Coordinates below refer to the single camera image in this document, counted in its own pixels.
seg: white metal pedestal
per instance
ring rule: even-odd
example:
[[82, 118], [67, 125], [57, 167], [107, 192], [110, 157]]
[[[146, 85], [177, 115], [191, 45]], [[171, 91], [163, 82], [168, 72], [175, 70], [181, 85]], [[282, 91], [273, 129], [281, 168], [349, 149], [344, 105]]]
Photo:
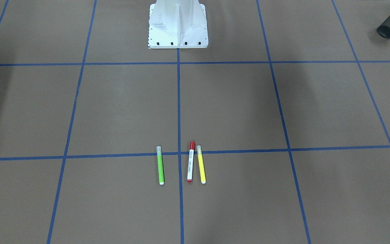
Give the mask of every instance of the white metal pedestal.
[[157, 0], [150, 6], [149, 48], [206, 48], [205, 6], [198, 0]]

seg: marker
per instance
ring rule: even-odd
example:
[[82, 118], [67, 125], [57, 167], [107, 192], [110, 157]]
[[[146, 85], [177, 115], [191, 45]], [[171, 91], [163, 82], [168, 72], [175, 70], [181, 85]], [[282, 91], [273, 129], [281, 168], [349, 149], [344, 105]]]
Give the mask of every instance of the marker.
[[165, 178], [164, 178], [164, 162], [162, 161], [162, 147], [161, 146], [156, 147], [156, 151], [157, 151], [157, 168], [159, 172], [159, 184], [164, 184]]
[[191, 147], [189, 150], [189, 165], [188, 165], [188, 182], [192, 182], [192, 172], [193, 172], [193, 166], [194, 166], [194, 149], [195, 149], [195, 142], [191, 142]]
[[205, 184], [205, 171], [204, 171], [204, 160], [202, 159], [202, 151], [201, 151], [201, 146], [198, 145], [196, 146], [196, 151], [198, 154], [198, 166], [199, 166], [199, 174], [201, 176], [201, 183]]

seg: white marker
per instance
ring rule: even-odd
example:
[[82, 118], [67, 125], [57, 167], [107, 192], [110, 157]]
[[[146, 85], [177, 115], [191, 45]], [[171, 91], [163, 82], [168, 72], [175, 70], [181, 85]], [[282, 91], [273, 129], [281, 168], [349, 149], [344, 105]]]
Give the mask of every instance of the white marker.
[[188, 182], [192, 182], [192, 172], [194, 168], [194, 150], [195, 150], [195, 142], [191, 142], [191, 147], [189, 150], [189, 165], [188, 165]]

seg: brown floor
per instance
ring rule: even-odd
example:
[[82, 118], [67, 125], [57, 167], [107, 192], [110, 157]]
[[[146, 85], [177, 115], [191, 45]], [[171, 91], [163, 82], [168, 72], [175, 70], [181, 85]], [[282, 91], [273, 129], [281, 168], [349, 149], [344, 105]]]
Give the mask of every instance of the brown floor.
[[0, 0], [0, 244], [390, 243], [390, 0], [152, 3]]

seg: yellow marker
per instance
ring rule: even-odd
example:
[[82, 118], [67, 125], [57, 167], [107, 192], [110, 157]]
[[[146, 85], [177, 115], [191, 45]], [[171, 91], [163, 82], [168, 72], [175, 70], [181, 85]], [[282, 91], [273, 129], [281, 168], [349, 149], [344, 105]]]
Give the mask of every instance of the yellow marker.
[[198, 154], [198, 166], [199, 166], [199, 174], [201, 176], [201, 183], [205, 184], [205, 171], [204, 171], [204, 160], [202, 159], [202, 151], [201, 151], [201, 146], [198, 145], [196, 146], [196, 151]]

